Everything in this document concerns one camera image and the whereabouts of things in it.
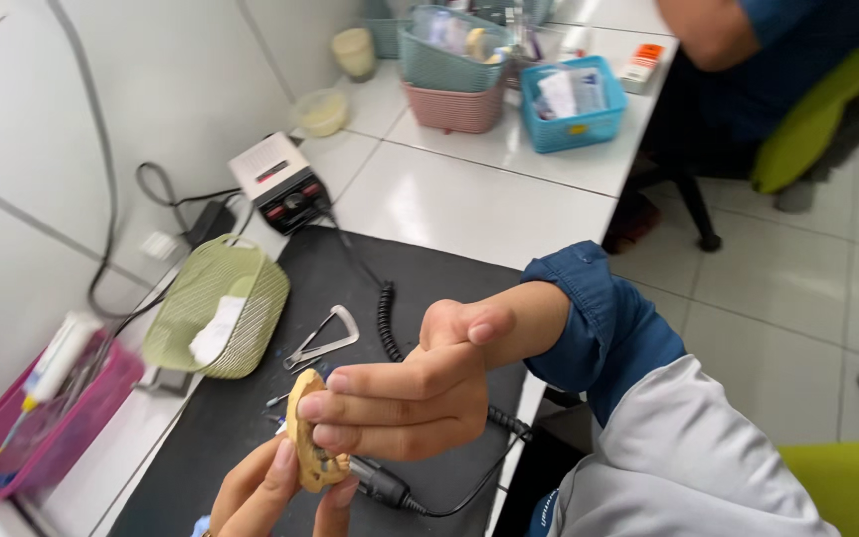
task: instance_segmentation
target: power adapter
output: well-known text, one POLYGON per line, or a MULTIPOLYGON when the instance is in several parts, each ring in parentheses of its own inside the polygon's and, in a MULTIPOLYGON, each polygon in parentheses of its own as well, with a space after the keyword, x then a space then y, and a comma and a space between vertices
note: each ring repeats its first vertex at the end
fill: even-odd
POLYGON ((184 239, 192 249, 196 249, 224 233, 230 233, 237 222, 237 217, 227 208, 225 201, 209 201, 197 217, 197 222, 185 233, 184 239))

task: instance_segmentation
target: fingernail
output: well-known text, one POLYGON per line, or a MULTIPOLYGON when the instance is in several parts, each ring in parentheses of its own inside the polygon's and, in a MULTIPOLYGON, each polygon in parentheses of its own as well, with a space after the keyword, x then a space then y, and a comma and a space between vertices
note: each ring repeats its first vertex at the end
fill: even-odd
POLYGON ((482 345, 489 342, 495 334, 495 328, 491 324, 476 325, 470 329, 470 342, 473 345, 482 345))
POLYGON ((353 495, 357 492, 357 485, 360 484, 360 480, 357 478, 346 478, 339 484, 337 484, 334 488, 337 490, 333 493, 333 504, 335 507, 339 507, 343 509, 350 505, 350 502, 353 500, 353 495))
POLYGON ((331 392, 336 392, 341 394, 350 389, 350 381, 346 378, 346 375, 337 371, 331 372, 330 377, 327 379, 327 389, 331 392))
POLYGON ((313 442, 321 447, 339 446, 340 429, 333 425, 317 425, 313 428, 313 442))
POLYGON ((297 416, 304 420, 316 420, 324 413, 324 403, 319 397, 309 394, 297 401, 297 416))
POLYGON ((274 468, 286 470, 294 457, 294 443, 291 439, 283 439, 277 446, 277 455, 274 456, 274 468))

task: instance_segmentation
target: white tile floor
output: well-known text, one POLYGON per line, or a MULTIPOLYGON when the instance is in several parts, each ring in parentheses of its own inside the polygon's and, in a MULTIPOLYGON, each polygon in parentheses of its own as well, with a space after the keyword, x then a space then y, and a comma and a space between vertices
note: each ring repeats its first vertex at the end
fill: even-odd
POLYGON ((778 445, 859 440, 859 152, 814 209, 777 212, 746 182, 703 179, 723 249, 671 184, 646 191, 664 222, 612 270, 640 284, 731 403, 778 445))

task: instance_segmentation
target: rolled-up sleeve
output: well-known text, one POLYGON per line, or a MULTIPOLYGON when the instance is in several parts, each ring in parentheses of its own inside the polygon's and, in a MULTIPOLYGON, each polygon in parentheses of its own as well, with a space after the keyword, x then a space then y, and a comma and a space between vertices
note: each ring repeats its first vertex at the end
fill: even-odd
POLYGON ((555 345, 526 366, 558 388, 587 392, 603 427, 629 388, 686 354, 655 306, 609 272, 605 252, 591 241, 532 260, 522 273, 523 283, 531 281, 555 284, 572 304, 555 345))

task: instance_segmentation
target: blue denim sleeve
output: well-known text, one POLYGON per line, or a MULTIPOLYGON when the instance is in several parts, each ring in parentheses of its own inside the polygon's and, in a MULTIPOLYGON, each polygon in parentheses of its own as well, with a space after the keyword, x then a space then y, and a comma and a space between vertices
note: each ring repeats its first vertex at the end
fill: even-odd
POLYGON ((682 339, 629 282, 609 273, 593 242, 532 260, 522 282, 555 284, 569 297, 569 318, 553 348, 527 358, 535 376, 568 392, 587 392, 604 427, 622 396, 649 372, 686 354, 682 339))
POLYGON ((762 47, 788 33, 823 0, 739 0, 762 47))

